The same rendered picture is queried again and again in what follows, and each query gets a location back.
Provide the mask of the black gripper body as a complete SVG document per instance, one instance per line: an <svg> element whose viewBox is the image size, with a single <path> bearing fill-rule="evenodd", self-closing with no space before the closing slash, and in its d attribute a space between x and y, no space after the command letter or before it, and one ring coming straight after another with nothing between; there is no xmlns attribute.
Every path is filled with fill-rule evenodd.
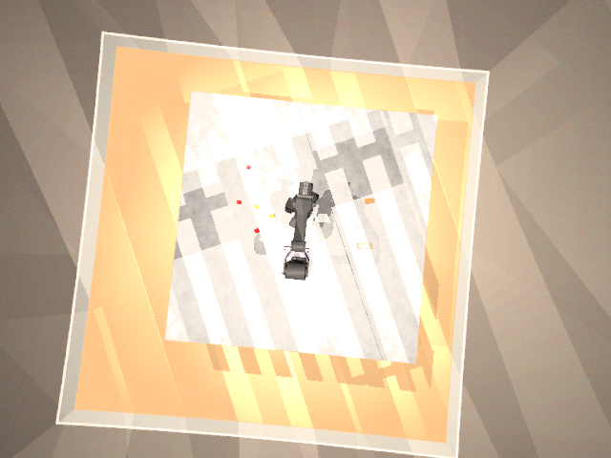
<svg viewBox="0 0 611 458"><path fill-rule="evenodd" d="M314 192L312 192L312 195L314 196L314 202L316 203L317 199L319 198L319 195L314 193ZM292 218L290 223L289 223L289 226L295 228L295 223L296 223L296 219Z"/></svg>

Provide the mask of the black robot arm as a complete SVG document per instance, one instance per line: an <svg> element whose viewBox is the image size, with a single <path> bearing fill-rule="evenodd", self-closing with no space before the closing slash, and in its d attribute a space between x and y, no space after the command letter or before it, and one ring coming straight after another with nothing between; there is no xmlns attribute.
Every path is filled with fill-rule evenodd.
<svg viewBox="0 0 611 458"><path fill-rule="evenodd" d="M288 198L285 204L285 211L289 214L295 212L296 223L294 237L291 241L290 251L284 258L283 275L285 279L305 281L308 277L309 258L306 253L306 223L313 211L314 196L312 195L313 183L308 181L300 182L299 194ZM292 257L286 261L291 252L304 253L305 258Z"/></svg>

